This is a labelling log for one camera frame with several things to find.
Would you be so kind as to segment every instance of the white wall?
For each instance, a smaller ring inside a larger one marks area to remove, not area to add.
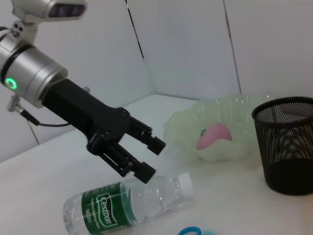
[[[223,0],[128,0],[157,94],[239,93]]]
[[[226,0],[243,93],[313,95],[313,2]]]
[[[89,86],[91,94],[109,106],[124,106],[152,94],[125,2],[87,2],[88,11],[80,21],[41,24],[35,46],[66,67],[69,79]],[[1,1],[0,25],[11,26],[16,20],[11,12],[11,1]],[[27,122],[5,110],[11,94],[0,86],[0,161],[36,146]],[[48,109],[36,109],[26,101],[22,104],[43,123],[65,122]],[[69,130],[72,127],[34,127],[40,143]]]

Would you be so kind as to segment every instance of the plastic bottle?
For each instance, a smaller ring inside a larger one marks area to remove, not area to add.
[[[103,235],[153,220],[192,196],[188,173],[156,176],[148,184],[134,178],[72,196],[63,218],[70,235]]]

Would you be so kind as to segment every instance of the white table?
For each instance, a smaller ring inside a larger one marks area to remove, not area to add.
[[[162,138],[171,114],[194,103],[152,95],[126,108]],[[270,190],[258,154],[239,162],[208,164],[171,147],[156,156],[130,137],[121,144],[158,174],[189,171],[195,197],[150,223],[115,234],[177,235],[187,226],[216,229],[223,235],[313,234],[313,196]],[[0,164],[1,235],[66,235],[62,209],[67,198],[123,180],[85,146],[84,135],[73,131]]]

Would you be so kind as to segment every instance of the wire mesh trash can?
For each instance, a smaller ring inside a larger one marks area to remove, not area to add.
[[[269,101],[252,112],[267,185],[280,193],[313,193],[313,98]]]

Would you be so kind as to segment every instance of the pale green bowl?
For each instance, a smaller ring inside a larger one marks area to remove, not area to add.
[[[241,159],[257,148],[254,121],[251,113],[260,104],[270,101],[268,95],[231,95],[218,100],[199,101],[176,112],[165,123],[164,139],[192,156],[210,162]],[[198,150],[201,130],[221,122],[232,134],[233,141],[218,140],[206,149]]]

